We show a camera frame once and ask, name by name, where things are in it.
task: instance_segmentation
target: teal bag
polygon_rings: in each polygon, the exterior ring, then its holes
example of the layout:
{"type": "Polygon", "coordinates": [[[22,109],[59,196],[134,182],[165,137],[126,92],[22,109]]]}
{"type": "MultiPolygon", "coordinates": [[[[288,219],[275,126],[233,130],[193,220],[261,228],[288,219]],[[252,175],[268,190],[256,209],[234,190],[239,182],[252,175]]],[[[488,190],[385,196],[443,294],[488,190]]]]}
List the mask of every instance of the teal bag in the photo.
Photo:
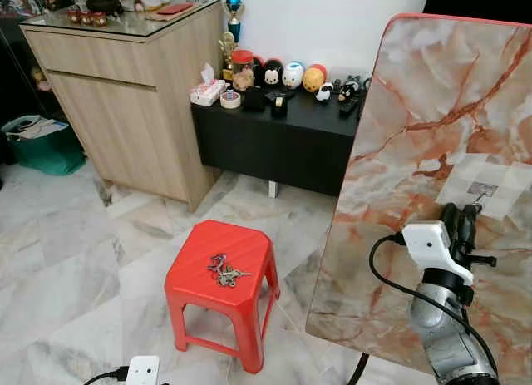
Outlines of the teal bag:
{"type": "MultiPolygon", "coordinates": [[[[9,121],[0,130],[8,133],[20,123],[34,119],[35,116],[21,116],[9,121]]],[[[70,125],[34,139],[16,141],[13,136],[8,136],[7,143],[20,165],[47,175],[70,175],[85,164],[83,149],[70,125]]]]}

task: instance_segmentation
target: glass countertop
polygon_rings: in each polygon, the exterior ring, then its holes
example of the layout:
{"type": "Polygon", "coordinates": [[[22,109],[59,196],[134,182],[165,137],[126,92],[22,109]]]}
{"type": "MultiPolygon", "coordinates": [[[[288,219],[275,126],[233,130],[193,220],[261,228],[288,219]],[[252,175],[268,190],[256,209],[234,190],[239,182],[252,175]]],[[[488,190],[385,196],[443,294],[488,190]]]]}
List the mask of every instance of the glass countertop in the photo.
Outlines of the glass countertop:
{"type": "MultiPolygon", "coordinates": [[[[146,17],[153,14],[154,12],[124,12],[121,15],[116,17],[108,16],[107,17],[107,26],[97,27],[94,25],[81,25],[75,24],[70,21],[70,18],[67,16],[67,8],[59,9],[57,11],[49,12],[38,17],[32,17],[22,22],[22,25],[29,26],[43,26],[43,27],[59,27],[64,29],[73,29],[73,30],[83,30],[86,32],[104,32],[104,33],[115,33],[123,34],[127,36],[139,36],[139,37],[148,37],[152,34],[162,30],[186,17],[194,12],[201,11],[219,0],[201,0],[200,2],[195,2],[194,6],[184,10],[178,17],[170,19],[169,21],[154,21],[148,20],[146,17]]],[[[169,5],[187,2],[187,0],[171,0],[169,4],[164,5],[162,8],[168,7],[169,5]]]]}

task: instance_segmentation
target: wooden cabinet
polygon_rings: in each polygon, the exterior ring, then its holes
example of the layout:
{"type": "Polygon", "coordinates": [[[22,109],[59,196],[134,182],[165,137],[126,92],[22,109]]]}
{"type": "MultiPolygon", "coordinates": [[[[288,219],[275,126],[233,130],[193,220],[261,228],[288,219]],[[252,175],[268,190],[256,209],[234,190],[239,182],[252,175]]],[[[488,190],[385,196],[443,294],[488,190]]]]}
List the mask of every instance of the wooden cabinet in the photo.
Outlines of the wooden cabinet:
{"type": "Polygon", "coordinates": [[[101,177],[193,210],[214,173],[200,161],[189,92],[206,62],[219,71],[222,23],[210,2],[145,35],[21,27],[101,177]]]}

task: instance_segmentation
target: marble tile floor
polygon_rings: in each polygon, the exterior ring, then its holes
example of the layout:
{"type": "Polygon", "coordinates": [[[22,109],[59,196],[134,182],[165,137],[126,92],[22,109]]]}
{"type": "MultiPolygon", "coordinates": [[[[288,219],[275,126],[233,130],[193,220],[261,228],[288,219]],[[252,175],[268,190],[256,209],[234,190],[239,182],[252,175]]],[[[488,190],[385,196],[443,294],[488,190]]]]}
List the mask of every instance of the marble tile floor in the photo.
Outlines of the marble tile floor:
{"type": "MultiPolygon", "coordinates": [[[[194,213],[186,204],[112,186],[88,163],[51,177],[0,166],[0,383],[77,385],[160,356],[160,383],[346,383],[359,352],[304,332],[306,312],[336,199],[223,173],[194,213]],[[275,245],[281,298],[264,342],[264,368],[198,346],[175,350],[163,282],[191,227],[205,219],[264,231],[275,245]]],[[[261,299],[264,307],[266,299],[261,299]]],[[[185,310],[196,336],[234,345],[230,321],[185,310]]],[[[100,383],[115,383],[102,380],[100,383]]],[[[435,383],[371,358],[360,384],[435,383]]]]}

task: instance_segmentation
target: roll of tape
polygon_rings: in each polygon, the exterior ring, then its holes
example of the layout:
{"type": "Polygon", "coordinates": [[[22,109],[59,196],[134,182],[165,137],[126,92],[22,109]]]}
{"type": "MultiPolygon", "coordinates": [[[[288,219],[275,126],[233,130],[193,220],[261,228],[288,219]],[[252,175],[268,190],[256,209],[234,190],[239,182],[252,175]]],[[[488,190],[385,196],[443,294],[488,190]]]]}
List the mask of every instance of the roll of tape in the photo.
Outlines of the roll of tape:
{"type": "Polygon", "coordinates": [[[219,96],[219,103],[227,109],[238,108],[241,101],[242,98],[240,97],[240,94],[235,91],[226,91],[219,96]]]}

